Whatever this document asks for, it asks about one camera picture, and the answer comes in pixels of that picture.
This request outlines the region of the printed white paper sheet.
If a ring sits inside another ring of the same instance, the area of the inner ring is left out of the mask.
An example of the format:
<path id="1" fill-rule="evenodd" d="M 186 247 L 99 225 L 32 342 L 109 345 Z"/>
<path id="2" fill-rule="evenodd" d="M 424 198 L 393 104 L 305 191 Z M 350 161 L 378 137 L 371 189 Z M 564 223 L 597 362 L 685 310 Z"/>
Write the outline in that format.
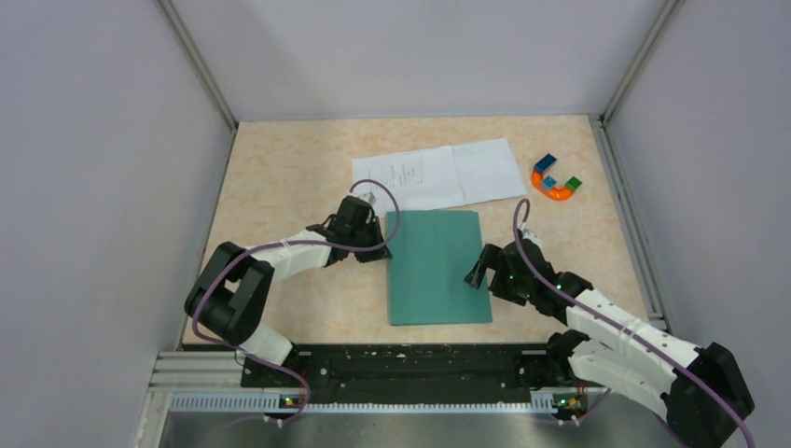
<path id="1" fill-rule="evenodd" d="M 451 146 L 352 160 L 353 181 L 376 180 L 401 210 L 434 210 L 465 204 Z"/>

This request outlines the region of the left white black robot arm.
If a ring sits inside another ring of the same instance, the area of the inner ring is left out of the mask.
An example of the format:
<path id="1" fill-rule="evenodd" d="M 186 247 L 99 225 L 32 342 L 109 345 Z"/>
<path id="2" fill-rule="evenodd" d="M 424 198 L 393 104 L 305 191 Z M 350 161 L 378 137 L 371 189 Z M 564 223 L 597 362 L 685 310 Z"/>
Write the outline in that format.
<path id="1" fill-rule="evenodd" d="M 312 269 L 331 266 L 353 255 L 360 263 L 389 259 L 372 193 L 348 195 L 326 222 L 247 254 L 232 242 L 219 245 L 185 302 L 185 311 L 224 343 L 263 359 L 264 374 L 276 385 L 298 377 L 294 345 L 263 321 L 275 282 Z"/>

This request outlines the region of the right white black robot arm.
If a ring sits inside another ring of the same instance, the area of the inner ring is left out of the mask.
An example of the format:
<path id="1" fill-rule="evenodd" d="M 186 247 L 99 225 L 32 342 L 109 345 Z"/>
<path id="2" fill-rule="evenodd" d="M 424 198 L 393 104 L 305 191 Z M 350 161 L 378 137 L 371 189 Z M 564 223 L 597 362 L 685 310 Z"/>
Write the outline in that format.
<path id="1" fill-rule="evenodd" d="M 518 231 L 505 247 L 486 244 L 465 283 L 494 297 L 531 304 L 567 330 L 548 340 L 547 371 L 560 385 L 602 385 L 652 412 L 687 447 L 721 447 L 756 405 L 735 356 L 698 346 L 617 306 L 591 282 L 557 272 L 537 236 Z"/>

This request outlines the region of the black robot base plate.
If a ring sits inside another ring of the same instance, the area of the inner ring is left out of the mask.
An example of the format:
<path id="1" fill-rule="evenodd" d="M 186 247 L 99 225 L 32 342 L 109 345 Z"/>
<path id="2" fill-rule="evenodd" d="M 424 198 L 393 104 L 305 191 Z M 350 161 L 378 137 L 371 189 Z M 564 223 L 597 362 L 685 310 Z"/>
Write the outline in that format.
<path id="1" fill-rule="evenodd" d="M 580 392 L 546 343 L 302 344 L 284 371 L 251 359 L 245 388 L 308 385 L 310 403 L 473 404 L 529 402 L 551 388 Z"/>

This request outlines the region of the green plastic folder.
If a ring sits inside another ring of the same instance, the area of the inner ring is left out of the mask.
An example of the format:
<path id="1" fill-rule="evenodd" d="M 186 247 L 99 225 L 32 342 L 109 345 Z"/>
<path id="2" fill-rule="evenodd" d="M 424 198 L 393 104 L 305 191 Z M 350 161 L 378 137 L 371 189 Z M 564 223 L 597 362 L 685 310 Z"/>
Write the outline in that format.
<path id="1" fill-rule="evenodd" d="M 465 283 L 483 248 L 479 214 L 469 210 L 402 211 L 386 216 L 389 323 L 395 327 L 489 324 L 489 293 Z"/>

